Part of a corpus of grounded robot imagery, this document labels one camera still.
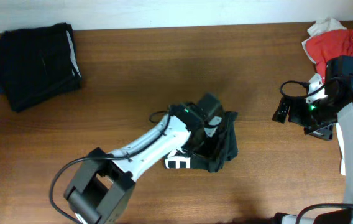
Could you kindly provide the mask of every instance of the red cloth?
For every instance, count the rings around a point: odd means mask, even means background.
[[[333,30],[310,38],[306,50],[316,62],[316,70],[324,79],[327,62],[341,55],[353,56],[353,30]]]

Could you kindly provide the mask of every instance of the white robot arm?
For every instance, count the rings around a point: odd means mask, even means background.
[[[107,154],[97,148],[86,157],[65,165],[51,184],[50,203],[75,223],[114,223],[126,208],[136,181],[158,160],[174,150],[206,157],[199,149],[217,129],[227,128],[223,115],[221,102],[209,93],[197,104],[171,105],[153,129],[132,143]],[[83,163],[63,194],[76,214],[75,219],[53,202],[53,188],[62,172],[77,162]],[[97,175],[108,177],[112,186],[105,187]]]
[[[344,152],[346,189],[342,204],[319,204],[304,209],[298,216],[285,215],[282,224],[323,224],[353,223],[353,57],[342,56],[328,62],[326,83],[320,85],[319,76],[309,83],[297,83],[308,89],[306,96],[284,96],[273,120],[283,123],[286,115],[289,121],[304,126],[305,134],[321,139],[332,139],[332,128],[337,124],[340,147]],[[316,219],[302,218],[302,215],[315,208],[345,208],[334,213],[322,214]]]

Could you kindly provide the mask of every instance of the folded clothing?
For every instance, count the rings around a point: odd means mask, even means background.
[[[341,55],[353,56],[353,30],[333,30],[312,37],[306,42],[306,49],[316,62],[316,71],[324,78],[329,60]]]
[[[20,112],[80,88],[73,29],[66,23],[7,31],[0,38],[0,93]]]

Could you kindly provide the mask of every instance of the white cloth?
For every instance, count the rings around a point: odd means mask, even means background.
[[[308,51],[306,50],[306,42],[310,40],[310,38],[323,34],[325,32],[333,31],[333,30],[338,30],[338,29],[346,29],[338,20],[329,18],[329,19],[324,19],[324,20],[317,20],[309,29],[308,33],[311,37],[308,39],[304,40],[302,42],[302,47],[303,50],[305,51],[306,55],[308,58],[313,62],[316,63],[313,58],[309,55]]]
[[[315,73],[313,75],[313,77],[309,80],[309,91],[308,91],[308,94],[311,94],[312,92],[316,91],[322,85],[323,85],[323,81],[321,79],[320,74]],[[325,92],[325,90],[322,89],[317,94],[315,94],[313,96],[306,97],[306,103],[307,104],[312,104],[314,101],[326,97],[324,92]]]

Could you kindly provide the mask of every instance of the wood grain surface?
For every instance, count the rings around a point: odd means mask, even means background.
[[[0,223],[69,223],[48,202],[61,166],[97,146],[111,151],[135,140],[152,128],[150,113],[208,91],[239,112],[238,157],[215,174],[156,163],[138,180],[120,223],[238,222],[341,202],[336,139],[271,120],[280,84],[314,74],[301,46],[310,25],[75,32],[81,90],[21,113],[0,95]],[[67,211],[62,193],[76,168],[55,189]]]

